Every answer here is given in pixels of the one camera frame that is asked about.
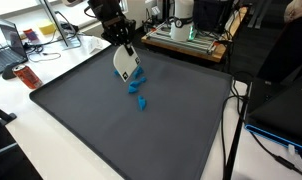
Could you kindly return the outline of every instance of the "black mat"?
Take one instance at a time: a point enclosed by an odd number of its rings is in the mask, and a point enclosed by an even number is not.
[[[231,77],[136,51],[147,78],[136,94],[114,75],[110,47],[30,98],[126,179],[200,179]],[[144,111],[138,95],[147,100]]]

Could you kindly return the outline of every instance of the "floor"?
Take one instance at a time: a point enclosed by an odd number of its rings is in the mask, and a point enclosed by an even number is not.
[[[255,2],[256,1],[253,0],[244,1],[244,3]],[[235,46],[231,56],[230,73],[244,71],[253,76],[257,74],[283,28],[283,12],[288,2],[290,2],[290,0],[273,0],[260,30],[247,27],[250,15],[247,16],[246,21],[244,21],[234,39]],[[141,37],[144,35],[145,33],[142,30],[137,31],[133,40],[133,46],[135,48],[147,49],[141,42]],[[215,70],[221,70],[224,66],[224,63],[212,63],[205,60],[192,59],[190,57],[172,57],[177,60],[189,61],[190,63]],[[247,82],[250,77],[243,73],[242,76],[237,77],[237,79]],[[4,177],[1,179],[42,179],[20,148],[6,154],[4,157],[4,167],[7,167],[7,169],[4,173]]]

